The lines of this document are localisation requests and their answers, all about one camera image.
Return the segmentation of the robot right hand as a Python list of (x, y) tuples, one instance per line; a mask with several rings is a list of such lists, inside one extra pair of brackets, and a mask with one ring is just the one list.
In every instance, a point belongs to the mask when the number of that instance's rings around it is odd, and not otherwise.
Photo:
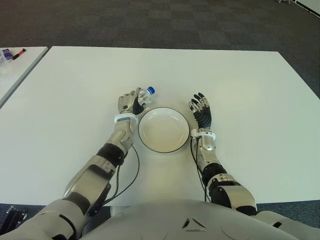
[(211, 130), (212, 114), (207, 98), (201, 93), (193, 95), (193, 98), (188, 102), (199, 129)]

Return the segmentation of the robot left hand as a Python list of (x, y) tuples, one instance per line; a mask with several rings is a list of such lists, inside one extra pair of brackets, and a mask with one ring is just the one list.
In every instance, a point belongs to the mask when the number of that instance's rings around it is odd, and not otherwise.
[(146, 106), (139, 104), (139, 93), (141, 88), (138, 87), (136, 90), (132, 90), (118, 98), (118, 111), (120, 114), (131, 113), (134, 115), (141, 114)]

